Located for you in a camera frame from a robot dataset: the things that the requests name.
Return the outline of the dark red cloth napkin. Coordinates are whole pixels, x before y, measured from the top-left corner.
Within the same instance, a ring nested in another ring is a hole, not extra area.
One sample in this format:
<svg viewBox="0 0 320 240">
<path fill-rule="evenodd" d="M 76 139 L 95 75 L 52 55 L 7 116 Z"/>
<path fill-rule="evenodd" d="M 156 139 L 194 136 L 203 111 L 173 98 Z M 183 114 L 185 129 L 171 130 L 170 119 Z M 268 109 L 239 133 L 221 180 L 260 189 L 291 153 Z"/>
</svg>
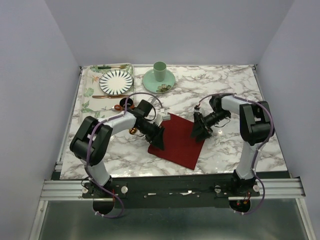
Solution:
<svg viewBox="0 0 320 240">
<path fill-rule="evenodd" d="M 193 124 L 187 119 L 171 114 L 170 120 L 161 124 L 164 127 L 164 150 L 150 145 L 147 152 L 158 158 L 194 170 L 204 141 L 196 142 L 194 138 L 191 138 Z"/>
</svg>

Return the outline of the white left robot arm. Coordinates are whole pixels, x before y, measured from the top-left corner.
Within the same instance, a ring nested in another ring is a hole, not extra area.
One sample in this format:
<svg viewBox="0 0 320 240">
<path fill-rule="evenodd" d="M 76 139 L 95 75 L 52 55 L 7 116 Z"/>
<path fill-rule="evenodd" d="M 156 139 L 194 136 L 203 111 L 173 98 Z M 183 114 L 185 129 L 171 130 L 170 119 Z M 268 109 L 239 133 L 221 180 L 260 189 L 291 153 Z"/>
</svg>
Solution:
<svg viewBox="0 0 320 240">
<path fill-rule="evenodd" d="M 127 112 L 110 119 L 99 121 L 92 116 L 88 116 L 77 130 L 69 149 L 78 159 L 84 162 L 85 171 L 94 182 L 93 191 L 99 197 L 107 197 L 111 191 L 112 177 L 103 163 L 103 158 L 112 136 L 124 130 L 136 128 L 152 146 L 162 151 L 165 149 L 165 128 L 146 119 L 152 108 L 151 103 L 141 100 L 134 108 L 130 108 Z"/>
</svg>

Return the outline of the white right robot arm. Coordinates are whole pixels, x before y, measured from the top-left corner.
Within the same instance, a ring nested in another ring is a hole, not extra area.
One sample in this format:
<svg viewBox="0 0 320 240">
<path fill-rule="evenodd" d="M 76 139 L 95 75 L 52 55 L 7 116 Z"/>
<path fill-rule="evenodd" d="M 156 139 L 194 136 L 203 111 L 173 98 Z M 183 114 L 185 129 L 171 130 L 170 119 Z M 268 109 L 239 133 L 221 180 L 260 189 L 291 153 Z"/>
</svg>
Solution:
<svg viewBox="0 0 320 240">
<path fill-rule="evenodd" d="M 274 122 L 266 101 L 255 102 L 237 97 L 234 93 L 216 93 L 209 95 L 212 113 L 204 116 L 200 103 L 194 107 L 193 127 L 190 137 L 201 142 L 212 136 L 212 127 L 231 113 L 239 116 L 239 131 L 243 140 L 239 164 L 233 171 L 226 187 L 236 196 L 253 189 L 256 180 L 256 166 L 260 151 L 275 133 Z"/>
</svg>

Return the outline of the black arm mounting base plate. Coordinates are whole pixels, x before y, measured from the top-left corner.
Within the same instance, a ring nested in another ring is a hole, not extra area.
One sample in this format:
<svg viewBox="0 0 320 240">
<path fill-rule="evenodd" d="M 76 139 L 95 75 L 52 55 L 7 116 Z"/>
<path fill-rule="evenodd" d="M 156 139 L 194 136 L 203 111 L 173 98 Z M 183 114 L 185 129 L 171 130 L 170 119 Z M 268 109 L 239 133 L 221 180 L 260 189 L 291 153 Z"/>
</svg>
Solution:
<svg viewBox="0 0 320 240">
<path fill-rule="evenodd" d="M 261 187 L 252 180 L 237 184 L 231 173 L 150 177 L 114 177 L 105 192 L 91 182 L 82 189 L 84 199 L 116 200 L 116 208 L 228 208 L 236 200 L 259 197 Z"/>
</svg>

